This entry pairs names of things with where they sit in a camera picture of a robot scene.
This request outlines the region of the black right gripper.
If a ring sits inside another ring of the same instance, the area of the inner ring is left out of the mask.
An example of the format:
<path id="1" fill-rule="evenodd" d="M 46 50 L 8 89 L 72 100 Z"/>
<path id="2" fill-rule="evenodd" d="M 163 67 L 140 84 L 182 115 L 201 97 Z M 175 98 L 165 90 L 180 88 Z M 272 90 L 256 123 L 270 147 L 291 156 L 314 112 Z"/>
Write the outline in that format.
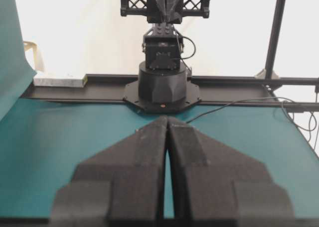
<path id="1" fill-rule="evenodd" d="M 181 23 L 184 17 L 209 18 L 210 0 L 121 0 L 121 16 L 142 15 L 148 23 Z"/>

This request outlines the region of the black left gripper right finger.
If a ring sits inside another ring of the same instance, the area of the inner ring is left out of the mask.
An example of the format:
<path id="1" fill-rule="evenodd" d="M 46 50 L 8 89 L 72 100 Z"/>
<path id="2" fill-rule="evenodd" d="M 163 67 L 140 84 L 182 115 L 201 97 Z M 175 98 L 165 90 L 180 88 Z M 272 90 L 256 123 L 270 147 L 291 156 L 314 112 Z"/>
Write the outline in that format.
<path id="1" fill-rule="evenodd" d="M 170 117 L 168 150 L 176 215 L 189 227 L 286 227 L 287 191 L 266 165 Z"/>

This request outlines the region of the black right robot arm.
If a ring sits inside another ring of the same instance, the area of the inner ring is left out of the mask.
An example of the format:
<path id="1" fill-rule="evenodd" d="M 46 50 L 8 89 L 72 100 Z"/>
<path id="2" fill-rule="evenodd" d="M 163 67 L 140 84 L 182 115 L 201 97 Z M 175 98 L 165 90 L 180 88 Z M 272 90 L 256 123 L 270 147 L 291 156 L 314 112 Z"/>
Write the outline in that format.
<path id="1" fill-rule="evenodd" d="M 121 16 L 143 15 L 152 27 L 143 36 L 145 60 L 124 101 L 148 113 L 177 113 L 201 101 L 199 86 L 182 57 L 184 39 L 175 28 L 184 17 L 209 17 L 210 0 L 121 0 Z"/>

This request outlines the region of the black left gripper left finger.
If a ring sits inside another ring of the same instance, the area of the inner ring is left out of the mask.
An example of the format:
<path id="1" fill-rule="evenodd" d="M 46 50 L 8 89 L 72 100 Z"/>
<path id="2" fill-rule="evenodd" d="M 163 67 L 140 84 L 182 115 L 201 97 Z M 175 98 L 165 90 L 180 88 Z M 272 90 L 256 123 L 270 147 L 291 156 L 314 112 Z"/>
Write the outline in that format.
<path id="1" fill-rule="evenodd" d="M 53 227 L 156 227 L 163 219 L 166 117 L 80 162 L 55 195 Z"/>

